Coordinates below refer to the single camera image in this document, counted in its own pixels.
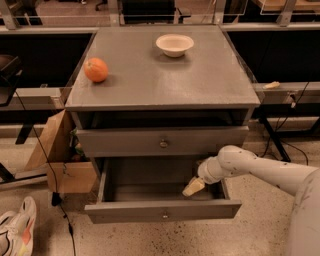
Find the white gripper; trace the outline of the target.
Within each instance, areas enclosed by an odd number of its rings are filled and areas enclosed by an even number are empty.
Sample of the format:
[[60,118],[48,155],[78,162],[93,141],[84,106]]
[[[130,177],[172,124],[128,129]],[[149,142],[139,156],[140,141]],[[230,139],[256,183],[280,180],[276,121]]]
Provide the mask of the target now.
[[201,191],[206,184],[214,184],[222,179],[221,166],[216,158],[207,158],[198,167],[198,176],[193,177],[182,191],[186,197]]

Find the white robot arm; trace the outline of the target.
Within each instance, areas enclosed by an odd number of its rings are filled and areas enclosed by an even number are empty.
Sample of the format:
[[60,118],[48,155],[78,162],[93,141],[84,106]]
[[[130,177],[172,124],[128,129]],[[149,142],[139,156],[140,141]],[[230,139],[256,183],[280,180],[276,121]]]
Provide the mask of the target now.
[[206,158],[184,188],[186,197],[206,184],[251,174],[295,197],[286,256],[320,256],[320,168],[261,158],[253,152],[228,145]]

